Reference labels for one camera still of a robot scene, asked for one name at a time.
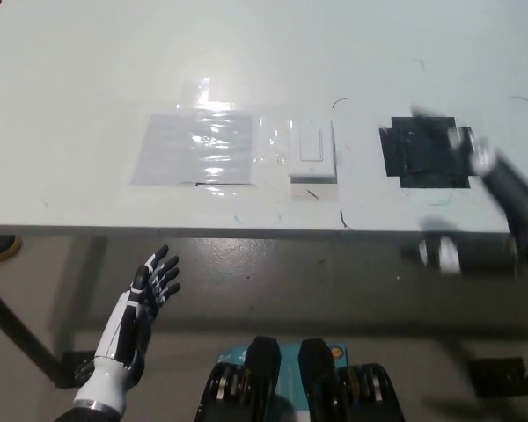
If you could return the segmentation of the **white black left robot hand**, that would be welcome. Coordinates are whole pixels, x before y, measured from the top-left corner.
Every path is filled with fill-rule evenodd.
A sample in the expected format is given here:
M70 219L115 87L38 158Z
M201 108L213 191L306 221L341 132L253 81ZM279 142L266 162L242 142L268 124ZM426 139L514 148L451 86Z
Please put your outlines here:
M171 295L180 290L175 279L179 258L168 258L163 245L136 270L120 295L102 332L90 378L76 393L73 405L122 417L126 395L140 381L152 325Z

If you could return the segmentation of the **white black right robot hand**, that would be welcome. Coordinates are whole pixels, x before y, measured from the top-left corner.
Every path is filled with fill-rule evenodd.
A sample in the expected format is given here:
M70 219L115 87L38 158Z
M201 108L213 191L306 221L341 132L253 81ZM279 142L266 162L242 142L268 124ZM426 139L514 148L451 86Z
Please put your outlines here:
M511 274L528 267L528 180L511 161L483 137L470 129L443 129L435 115L413 106L413 123L430 138L445 142L452 154L464 160L480 179L487 193L503 211L509 234L492 241L475 236L453 236L432 232L404 244L403 259L445 275Z

